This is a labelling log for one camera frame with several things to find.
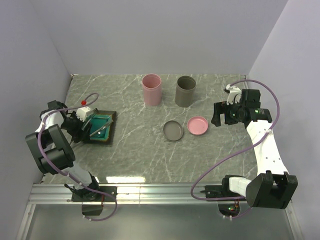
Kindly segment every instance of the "white wall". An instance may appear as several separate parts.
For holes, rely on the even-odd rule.
[[[319,12],[319,0],[289,0],[249,73],[279,97],[274,134],[287,169],[298,178],[293,202],[306,240],[320,239]],[[274,112],[272,97],[262,94],[262,104]]]
[[[31,0],[72,74],[248,74],[288,0]]]
[[[40,179],[25,143],[47,102],[64,101],[70,75],[28,0],[0,7],[0,239],[16,237],[33,182]]]

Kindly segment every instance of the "marble tabletop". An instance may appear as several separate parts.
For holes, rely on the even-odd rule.
[[[112,145],[77,144],[73,150],[76,162],[96,176],[100,183],[193,182],[223,157],[252,144],[243,124],[215,127],[210,123],[213,105],[227,99],[225,86],[240,75],[190,74],[196,81],[193,103],[182,108],[175,104],[177,79],[182,74],[160,74],[162,102],[146,106],[142,93],[144,75],[75,75],[67,94],[66,105],[78,106],[88,94],[100,97],[93,108],[117,111]],[[202,136],[188,132],[187,122],[193,116],[203,116],[209,122]],[[179,141],[164,137],[163,126],[169,120],[178,121],[184,129]],[[257,163],[253,150],[238,155],[218,166],[204,181],[221,181],[226,175],[241,175],[253,179]],[[70,180],[47,174],[45,184],[64,184]]]

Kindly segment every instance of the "gray cup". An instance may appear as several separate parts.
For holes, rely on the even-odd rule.
[[[181,108],[187,108],[192,104],[196,81],[190,76],[179,77],[176,83],[175,103]]]

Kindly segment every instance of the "purple cable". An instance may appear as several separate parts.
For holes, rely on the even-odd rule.
[[[276,123],[278,122],[278,119],[279,119],[279,116],[280,116],[280,105],[279,105],[279,101],[278,101],[278,98],[277,96],[275,95],[275,93],[267,86],[265,85],[264,83],[260,82],[260,81],[257,81],[257,80],[252,80],[252,79],[243,79],[243,80],[239,80],[239,81],[236,81],[234,83],[231,83],[230,86],[233,86],[235,84],[238,84],[238,83],[242,83],[242,82],[252,82],[252,83],[256,83],[256,84],[260,84],[261,86],[263,86],[264,88],[266,88],[270,93],[271,95],[273,96],[274,100],[275,100],[275,103],[276,103],[276,117],[275,117],[275,120],[274,122],[272,123],[272,125],[270,126],[269,130],[272,130],[274,128],[274,126],[276,125]],[[216,164],[214,164],[209,170],[207,170],[206,172],[204,172],[195,182],[194,184],[192,185],[191,187],[191,196],[194,198],[194,199],[198,199],[198,200],[202,200],[202,201],[221,201],[221,200],[238,200],[238,199],[244,199],[245,197],[243,196],[236,196],[236,197],[213,197],[213,198],[205,198],[205,197],[198,197],[198,196],[195,196],[194,194],[194,189],[195,187],[197,186],[197,184],[206,176],[208,175],[213,169],[215,169],[217,166],[219,166],[220,164],[224,163],[225,161],[227,161],[228,159],[231,159],[239,154],[242,154],[250,149],[253,149],[255,148],[256,146],[258,146],[260,143],[262,143],[266,137],[268,136],[269,132],[266,132],[263,137],[258,141],[256,142],[255,144],[252,144],[251,146],[249,147],[246,147],[245,149],[243,150],[240,150],[240,151],[237,151],[235,153],[232,153],[230,154],[229,156],[226,156],[225,158],[223,158],[221,161],[217,162]],[[248,210],[246,210],[245,212],[243,212],[242,214],[236,216],[236,217],[233,217],[233,219],[235,218],[239,218],[241,216],[243,216],[244,214],[246,214],[247,212],[249,212],[249,210],[251,209],[248,208]]]
[[[53,110],[53,111],[49,112],[48,114],[46,114],[46,115],[44,116],[44,118],[42,119],[42,121],[41,121],[42,127],[41,127],[41,130],[39,131],[39,134],[38,134],[37,143],[38,143],[38,147],[39,147],[39,150],[40,150],[43,158],[47,161],[47,163],[48,163],[57,173],[59,173],[59,174],[61,174],[61,175],[63,175],[63,176],[68,176],[68,177],[71,178],[73,181],[75,181],[77,184],[80,184],[84,189],[87,189],[87,190],[89,190],[89,191],[91,191],[91,192],[93,192],[93,193],[105,195],[106,197],[111,197],[111,198],[114,200],[114,203],[115,203],[114,210],[112,211],[112,213],[111,213],[109,216],[106,216],[106,217],[100,218],[100,219],[93,219],[93,218],[90,218],[90,217],[88,217],[88,216],[85,216],[85,218],[88,219],[88,220],[90,220],[90,221],[99,222],[99,221],[107,220],[107,219],[111,218],[111,217],[115,214],[115,212],[116,212],[116,210],[117,210],[117,208],[118,208],[118,203],[117,203],[116,198],[115,198],[114,196],[106,193],[106,192],[94,190],[94,189],[91,189],[91,188],[89,188],[89,187],[87,187],[87,186],[84,186],[84,185],[82,185],[82,184],[80,183],[80,181],[79,181],[75,176],[73,176],[71,173],[65,173],[65,172],[61,171],[61,170],[60,170],[59,168],[57,168],[57,166],[54,165],[54,163],[48,158],[48,156],[46,155],[46,153],[45,153],[45,151],[44,151],[44,149],[43,149],[43,147],[42,147],[42,144],[41,144],[41,135],[42,135],[42,133],[43,133],[43,131],[44,131],[44,129],[45,129],[45,122],[46,122],[47,118],[48,118],[51,114],[54,114],[54,113],[57,113],[57,112],[69,111],[69,110],[76,110],[76,109],[79,109],[79,108],[83,108],[83,107],[89,106],[89,105],[93,104],[95,101],[97,101],[97,99],[98,99],[98,97],[99,97],[99,94],[98,94],[97,92],[93,92],[93,93],[89,94],[84,100],[86,101],[86,100],[87,100],[88,98],[90,98],[92,95],[96,95],[96,98],[95,98],[93,101],[91,101],[91,102],[89,102],[89,103],[87,103],[87,104],[85,104],[85,105],[78,106],[78,107],[57,109],[57,110]]]

